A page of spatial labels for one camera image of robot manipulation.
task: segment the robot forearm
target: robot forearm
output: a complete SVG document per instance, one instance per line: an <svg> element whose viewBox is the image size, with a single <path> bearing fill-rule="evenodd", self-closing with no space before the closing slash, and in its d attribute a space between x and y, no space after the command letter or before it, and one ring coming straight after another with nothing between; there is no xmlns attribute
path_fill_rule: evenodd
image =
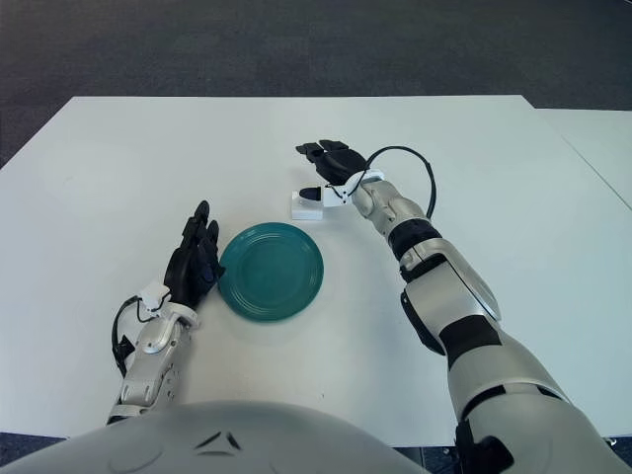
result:
<svg viewBox="0 0 632 474"><path fill-rule="evenodd" d="M401 302L420 339L447 356L464 472L629 472L537 358L503 332L492 291L414 202L386 181L362 183L353 200L400 263Z"/></svg>

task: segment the black cable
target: black cable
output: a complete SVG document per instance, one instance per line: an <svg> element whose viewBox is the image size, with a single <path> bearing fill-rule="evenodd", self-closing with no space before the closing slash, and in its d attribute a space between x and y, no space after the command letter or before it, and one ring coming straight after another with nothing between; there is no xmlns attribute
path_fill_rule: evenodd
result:
<svg viewBox="0 0 632 474"><path fill-rule="evenodd" d="M160 308L162 308L162 305L165 304L165 299L167 299L167 296L169 296L171 294L171 291L168 291L167 294L165 294L161 300L160 300L160 304L158 305L157 308L154 309L150 309L149 311L152 313L155 313L156 311L158 311Z"/></svg>
<svg viewBox="0 0 632 474"><path fill-rule="evenodd" d="M140 318L140 298L138 298L138 300L136 301L136 319L138 320L139 323L148 323L149 321L151 321L152 319L154 319L155 316L149 316L147 319L141 319Z"/></svg>
<svg viewBox="0 0 632 474"><path fill-rule="evenodd" d="M125 367L125 356L123 355L121 351L121 346L119 344L119 317L125 310L125 308L137 301L140 301L140 298L136 295L126 299L118 309L115 320L112 323L112 354L115 357L115 362L117 363L118 370L120 370L120 373L123 377L125 377L125 375L127 374L127 368Z"/></svg>
<svg viewBox="0 0 632 474"><path fill-rule="evenodd" d="M348 194L348 196L350 197L353 193L356 192L357 188L359 187L359 184L362 181L362 178L364 178L364 175L366 174L368 169L371 167L371 163L373 163L375 158L377 158L379 155L381 155L382 153L384 153L385 151L388 151L388 150L407 151L407 152L415 155L416 157L418 157L426 165L426 171L428 172L428 176L431 179L431 199L430 199L430 202L428 203L428 210L426 211L426 217L428 219L430 219L433 216L433 212L435 212L435 205L436 205L435 173L433 173L433 167L431 166L430 162L426 158L424 158L421 153L413 150L412 148L409 148L408 146L400 146L400 145L385 146L384 148L380 148L375 153L373 153L371 156L369 156L368 160L366 160L366 166L364 167L364 171L362 172L361 176L359 177L359 180L357 180L357 183L355 183L354 188Z"/></svg>

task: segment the teal plate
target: teal plate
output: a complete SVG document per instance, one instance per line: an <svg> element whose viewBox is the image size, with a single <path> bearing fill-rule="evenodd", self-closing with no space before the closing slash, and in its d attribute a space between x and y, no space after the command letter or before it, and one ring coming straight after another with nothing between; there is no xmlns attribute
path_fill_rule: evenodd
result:
<svg viewBox="0 0 632 474"><path fill-rule="evenodd" d="M293 225L268 222L244 230L221 256L224 301L254 321L279 321L305 308L323 281L314 241Z"/></svg>

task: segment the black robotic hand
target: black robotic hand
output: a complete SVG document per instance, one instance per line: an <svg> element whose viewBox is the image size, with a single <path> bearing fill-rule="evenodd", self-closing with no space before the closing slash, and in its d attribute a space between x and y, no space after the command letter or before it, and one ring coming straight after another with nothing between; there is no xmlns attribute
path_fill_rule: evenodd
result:
<svg viewBox="0 0 632 474"><path fill-rule="evenodd" d="M319 143L305 143L297 146L296 151L314 163L316 172L329 184L343 185L355 173L365 169L366 160L362 155L342 141L320 140Z"/></svg>
<svg viewBox="0 0 632 474"><path fill-rule="evenodd" d="M196 309L201 299L219 281L224 268L217 260L217 221L208 222L208 202L203 200L196 213L189 217L180 247L177 248L165 273L165 285L171 290L171 301Z"/></svg>

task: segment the black joint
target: black joint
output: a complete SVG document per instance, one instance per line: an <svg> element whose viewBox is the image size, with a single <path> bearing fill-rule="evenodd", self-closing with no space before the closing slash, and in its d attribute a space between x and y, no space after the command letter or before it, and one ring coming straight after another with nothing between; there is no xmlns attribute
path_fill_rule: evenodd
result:
<svg viewBox="0 0 632 474"><path fill-rule="evenodd" d="M467 402L467 405L465 405L463 413L461 414L461 420L465 420L467 416L472 413L472 410L478 407L485 400L498 397L499 395L505 395L506 393L507 390L505 390L505 387L503 385L498 385L496 387L488 388L487 390L482 391L474 398L472 398L469 402Z"/></svg>
<svg viewBox="0 0 632 474"><path fill-rule="evenodd" d="M501 339L485 316L466 316L445 326L439 338L447 351L447 367L473 349L485 346L501 346Z"/></svg>
<svg viewBox="0 0 632 474"><path fill-rule="evenodd" d="M425 219L405 220L388 235L395 258L400 260L415 245L430 239L440 238L441 234Z"/></svg>
<svg viewBox="0 0 632 474"><path fill-rule="evenodd" d="M413 325L413 328L415 328L415 331L417 331L417 335L419 336L419 339L422 341L424 346L426 346L434 353L445 356L445 351L441 347L441 344L439 344L438 341L433 337L431 332L428 330L424 322L417 314L417 311L415 311L415 308L408 299L406 291L402 292L400 301L402 303L402 307L404 308L404 312L408 317L408 320Z"/></svg>
<svg viewBox="0 0 632 474"><path fill-rule="evenodd" d="M127 420L127 417L121 417L121 416L109 417L106 425L111 425L112 423L116 423L116 422L122 422L123 420Z"/></svg>
<svg viewBox="0 0 632 474"><path fill-rule="evenodd" d="M298 195L309 200L321 200L321 189L320 187L303 188L298 192Z"/></svg>
<svg viewBox="0 0 632 474"><path fill-rule="evenodd" d="M463 474L500 474L514 465L514 457L497 437L474 442L468 420L456 427L456 449Z"/></svg>
<svg viewBox="0 0 632 474"><path fill-rule="evenodd" d="M435 269L443 262L447 262L444 254L435 254L428 258L427 260L422 261L417 264L411 270L406 270L405 267L400 267L399 273L406 283L410 283L415 278L419 278L423 274L427 274L430 270Z"/></svg>

